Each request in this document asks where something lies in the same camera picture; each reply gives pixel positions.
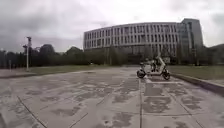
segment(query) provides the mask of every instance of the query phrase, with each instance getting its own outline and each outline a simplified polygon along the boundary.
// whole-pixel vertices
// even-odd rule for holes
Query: scooter
[[[166,64],[163,62],[162,58],[158,58],[161,66],[158,71],[153,72],[152,66],[150,64],[140,63],[140,69],[137,71],[138,78],[144,78],[145,75],[147,76],[162,76],[165,80],[170,79],[170,73],[166,69]]]

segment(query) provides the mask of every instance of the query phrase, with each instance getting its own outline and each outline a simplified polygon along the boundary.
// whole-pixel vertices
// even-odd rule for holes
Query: large white building
[[[166,52],[173,57],[177,54],[187,57],[202,46],[201,26],[197,19],[184,19],[180,23],[146,22],[95,29],[84,33],[83,42],[84,50],[115,47],[126,53],[155,55]]]

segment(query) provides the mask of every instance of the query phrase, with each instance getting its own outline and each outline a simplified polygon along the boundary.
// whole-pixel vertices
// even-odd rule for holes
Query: grass
[[[205,80],[224,79],[224,66],[168,66],[171,73]]]
[[[107,65],[32,67],[30,68],[30,72],[36,73],[38,75],[46,75],[46,74],[66,73],[66,72],[75,72],[75,71],[92,70],[92,69],[102,69],[108,67],[109,66]]]

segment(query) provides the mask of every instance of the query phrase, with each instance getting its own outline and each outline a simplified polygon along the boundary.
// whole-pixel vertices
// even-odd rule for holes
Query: lamp post
[[[31,47],[31,37],[26,37],[28,39],[28,44],[26,48],[26,70],[29,71],[29,48]]]

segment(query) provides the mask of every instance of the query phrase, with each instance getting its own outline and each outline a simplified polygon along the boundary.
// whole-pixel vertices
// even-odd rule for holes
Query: wheel
[[[163,76],[163,78],[165,80],[169,80],[170,79],[170,73],[168,73],[168,72],[163,72],[162,76]]]
[[[144,78],[145,73],[143,71],[137,71],[137,76],[138,76],[138,78]]]

